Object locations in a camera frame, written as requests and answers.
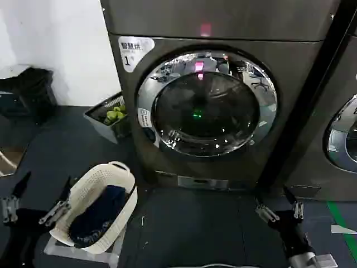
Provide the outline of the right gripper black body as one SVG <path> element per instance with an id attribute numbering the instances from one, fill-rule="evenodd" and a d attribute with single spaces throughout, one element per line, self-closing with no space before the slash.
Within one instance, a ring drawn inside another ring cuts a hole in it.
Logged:
<path id="1" fill-rule="evenodd" d="M 306 234 L 300 229 L 302 219 L 296 218 L 293 210 L 277 210 L 275 215 L 279 217 L 279 220 L 269 221 L 268 226 L 279 233 L 286 258 L 312 252 L 312 246 Z"/>

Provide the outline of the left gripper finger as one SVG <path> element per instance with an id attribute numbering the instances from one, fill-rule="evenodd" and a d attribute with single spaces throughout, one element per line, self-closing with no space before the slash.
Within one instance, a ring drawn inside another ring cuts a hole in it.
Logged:
<path id="1" fill-rule="evenodd" d="M 29 171 L 15 185 L 12 194 L 9 197 L 1 198 L 3 224 L 14 223 L 18 220 L 17 210 L 20 208 L 20 200 L 27 188 L 30 177 L 31 172 Z"/>
<path id="2" fill-rule="evenodd" d="M 39 225 L 51 226 L 69 211 L 71 208 L 71 205 L 69 204 L 70 189 L 71 177 L 68 177 L 58 201 L 55 202 L 55 205 L 45 214 L 45 216 L 39 219 Z"/>

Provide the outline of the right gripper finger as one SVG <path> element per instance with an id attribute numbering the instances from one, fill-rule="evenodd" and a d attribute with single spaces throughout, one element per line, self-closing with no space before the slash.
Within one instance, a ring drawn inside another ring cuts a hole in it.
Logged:
<path id="1" fill-rule="evenodd" d="M 286 187 L 283 187 L 283 192 L 288 202 L 292 205 L 293 216 L 298 221 L 304 219 L 304 204 L 297 200 L 294 194 Z"/>
<path id="2" fill-rule="evenodd" d="M 260 197 L 255 197 L 256 207 L 255 212 L 266 223 L 279 221 L 279 216 L 268 208 Z"/>

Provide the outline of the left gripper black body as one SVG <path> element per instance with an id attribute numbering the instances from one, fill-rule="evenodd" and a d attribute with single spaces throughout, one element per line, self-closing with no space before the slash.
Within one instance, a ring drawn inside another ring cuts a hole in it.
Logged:
<path id="1" fill-rule="evenodd" d="M 9 239 L 4 252 L 32 252 L 40 237 L 49 232 L 54 224 L 40 223 L 47 212 L 43 210 L 20 208 L 15 212 L 3 212 L 2 224 L 9 228 Z"/>

